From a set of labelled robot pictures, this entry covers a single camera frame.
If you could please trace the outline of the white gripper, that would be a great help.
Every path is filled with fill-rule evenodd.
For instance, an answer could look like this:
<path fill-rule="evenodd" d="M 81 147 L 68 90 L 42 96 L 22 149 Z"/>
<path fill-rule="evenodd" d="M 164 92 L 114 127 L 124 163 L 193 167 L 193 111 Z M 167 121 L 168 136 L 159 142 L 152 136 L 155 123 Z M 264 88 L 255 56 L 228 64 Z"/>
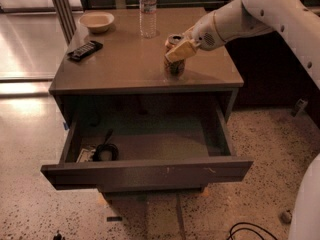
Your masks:
<path fill-rule="evenodd" d="M 165 54 L 165 58 L 171 63 L 194 56 L 199 48 L 212 51 L 225 44 L 218 34 L 215 12 L 201 17 L 194 27 L 190 27 L 183 33 L 183 36 L 187 39 L 183 39 Z"/>

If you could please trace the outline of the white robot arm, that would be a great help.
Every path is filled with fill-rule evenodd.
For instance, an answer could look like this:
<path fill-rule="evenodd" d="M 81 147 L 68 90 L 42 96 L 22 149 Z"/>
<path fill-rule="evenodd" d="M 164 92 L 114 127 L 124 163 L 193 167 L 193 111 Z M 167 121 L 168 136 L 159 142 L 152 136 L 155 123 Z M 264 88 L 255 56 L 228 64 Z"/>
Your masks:
<path fill-rule="evenodd" d="M 170 62 L 211 51 L 240 37 L 276 31 L 320 88 L 320 17 L 300 0 L 234 0 L 206 14 L 166 53 Z M 299 186 L 288 240 L 320 240 L 320 154 Z"/>

